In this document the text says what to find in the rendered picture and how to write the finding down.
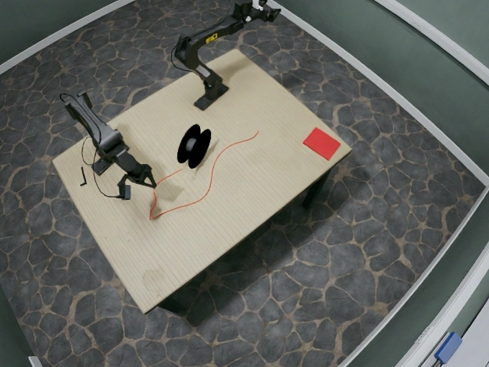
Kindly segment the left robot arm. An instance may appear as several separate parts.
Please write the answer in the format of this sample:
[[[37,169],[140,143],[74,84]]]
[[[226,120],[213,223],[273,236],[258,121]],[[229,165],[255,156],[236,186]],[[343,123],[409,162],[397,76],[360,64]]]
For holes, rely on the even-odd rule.
[[[179,36],[178,42],[183,39],[184,42],[183,44],[181,42],[177,45],[174,56],[188,69],[195,71],[200,77],[203,77],[203,79],[208,81],[203,81],[203,84],[205,85],[205,94],[194,103],[194,106],[198,109],[205,111],[213,102],[229,90],[228,86],[222,84],[223,79],[199,60],[198,50],[210,41],[214,41],[222,36],[227,36],[228,34],[234,34],[244,28],[245,24],[253,21],[251,10],[252,0],[237,0],[234,3],[234,14],[227,15],[225,18],[220,18],[217,23],[197,33],[189,35],[181,34]],[[189,39],[185,40],[188,37]]]

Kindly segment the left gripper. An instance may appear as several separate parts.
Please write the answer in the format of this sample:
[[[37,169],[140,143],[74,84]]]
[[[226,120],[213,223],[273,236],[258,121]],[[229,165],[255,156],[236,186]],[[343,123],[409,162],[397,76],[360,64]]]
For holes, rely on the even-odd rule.
[[[253,20],[257,20],[258,18],[260,18],[264,22],[269,21],[270,23],[272,23],[276,19],[277,15],[281,12],[281,9],[271,9],[269,16],[267,16],[269,11],[263,8],[263,5],[265,5],[266,3],[267,0],[252,0],[251,13],[253,15]],[[277,13],[275,14],[275,12]]]

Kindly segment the black disc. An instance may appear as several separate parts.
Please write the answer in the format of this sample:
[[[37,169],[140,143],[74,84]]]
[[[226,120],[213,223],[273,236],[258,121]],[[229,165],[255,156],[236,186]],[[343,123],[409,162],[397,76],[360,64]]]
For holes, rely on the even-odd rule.
[[[198,124],[192,125],[180,142],[177,151],[177,161],[183,164],[188,160],[189,168],[196,168],[208,151],[211,137],[212,133],[210,129],[201,132]]]

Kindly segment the red flat rectangular pad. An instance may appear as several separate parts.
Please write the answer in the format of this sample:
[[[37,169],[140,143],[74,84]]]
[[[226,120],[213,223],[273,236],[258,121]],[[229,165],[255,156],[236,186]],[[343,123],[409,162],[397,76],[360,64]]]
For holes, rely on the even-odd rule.
[[[302,142],[314,152],[324,157],[327,161],[341,145],[340,142],[315,127],[309,136]]]

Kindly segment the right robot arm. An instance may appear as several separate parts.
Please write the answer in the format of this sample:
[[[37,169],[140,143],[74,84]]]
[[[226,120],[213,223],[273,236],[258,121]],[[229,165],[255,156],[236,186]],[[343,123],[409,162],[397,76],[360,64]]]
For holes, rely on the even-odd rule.
[[[98,176],[101,176],[113,163],[127,172],[136,166],[136,159],[127,152],[129,147],[124,144],[122,134],[118,129],[113,130],[110,125],[107,125],[95,115],[91,110],[93,105],[84,89],[77,92],[77,99],[73,102],[67,99],[63,104],[67,107],[66,110],[71,114],[71,117],[74,120],[77,119],[90,134],[95,148],[98,147],[99,143],[96,153],[100,156],[100,159],[94,164],[94,171]],[[101,140],[99,140],[99,132]]]

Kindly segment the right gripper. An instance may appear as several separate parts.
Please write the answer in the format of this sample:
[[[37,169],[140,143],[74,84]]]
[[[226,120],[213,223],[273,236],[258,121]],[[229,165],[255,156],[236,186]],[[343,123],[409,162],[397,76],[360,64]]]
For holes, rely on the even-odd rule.
[[[149,183],[145,183],[145,179],[147,177],[151,181],[152,185]],[[124,183],[126,182],[126,180],[129,180],[131,183],[136,183],[151,188],[156,188],[157,186],[152,175],[152,167],[149,164],[140,164],[137,160],[136,166],[131,171],[126,172],[120,182],[117,184],[117,186],[119,187],[119,195],[126,194],[126,185]]]

